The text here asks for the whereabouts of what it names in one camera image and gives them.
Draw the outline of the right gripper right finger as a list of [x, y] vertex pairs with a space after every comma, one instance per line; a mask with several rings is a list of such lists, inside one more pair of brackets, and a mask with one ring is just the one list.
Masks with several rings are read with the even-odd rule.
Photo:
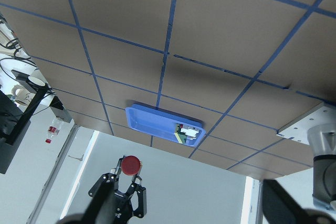
[[335, 223], [335, 219], [323, 211], [303, 209], [273, 179], [263, 182], [262, 210], [268, 223]]

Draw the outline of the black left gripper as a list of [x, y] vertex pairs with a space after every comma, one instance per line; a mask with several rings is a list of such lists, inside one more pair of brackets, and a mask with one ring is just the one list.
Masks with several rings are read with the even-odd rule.
[[[117, 166], [113, 168], [110, 172], [102, 174], [95, 184], [88, 191], [88, 195], [90, 197], [94, 197], [99, 187], [103, 183], [115, 182], [119, 180], [119, 176], [122, 172], [121, 164], [124, 160], [125, 156], [119, 158]], [[128, 223], [129, 220], [133, 217], [144, 218], [147, 214], [147, 196], [146, 196], [146, 188], [142, 186], [142, 178], [140, 176], [140, 172], [142, 169], [142, 162], [140, 161], [140, 168], [137, 173], [132, 177], [131, 187], [134, 192], [131, 193], [122, 193], [117, 190], [115, 195], [115, 203], [116, 209], [114, 211], [114, 220], [113, 224], [122, 224]], [[136, 209], [133, 209], [131, 199], [133, 194], [137, 195], [138, 198], [138, 206]]]

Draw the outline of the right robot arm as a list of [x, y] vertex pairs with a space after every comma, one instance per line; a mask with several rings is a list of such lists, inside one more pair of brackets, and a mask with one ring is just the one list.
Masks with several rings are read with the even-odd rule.
[[[335, 155], [315, 156], [313, 164], [314, 203], [335, 209]], [[89, 190], [92, 200], [85, 212], [58, 223], [128, 223], [132, 217], [143, 218], [147, 209], [141, 168], [137, 157], [121, 157]], [[266, 179], [262, 186], [261, 208], [269, 223], [335, 223], [327, 213], [300, 207], [276, 180]]]

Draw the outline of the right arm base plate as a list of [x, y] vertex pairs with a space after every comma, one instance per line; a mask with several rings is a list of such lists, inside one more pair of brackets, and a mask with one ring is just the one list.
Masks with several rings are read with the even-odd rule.
[[277, 136], [309, 145], [307, 134], [310, 128], [333, 123], [335, 123], [335, 105], [321, 102], [281, 127], [277, 131]]

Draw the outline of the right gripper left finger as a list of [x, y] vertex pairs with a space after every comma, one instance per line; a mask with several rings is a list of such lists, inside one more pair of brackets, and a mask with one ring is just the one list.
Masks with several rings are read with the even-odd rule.
[[115, 211], [114, 182], [103, 182], [84, 213], [65, 216], [56, 223], [114, 223]]

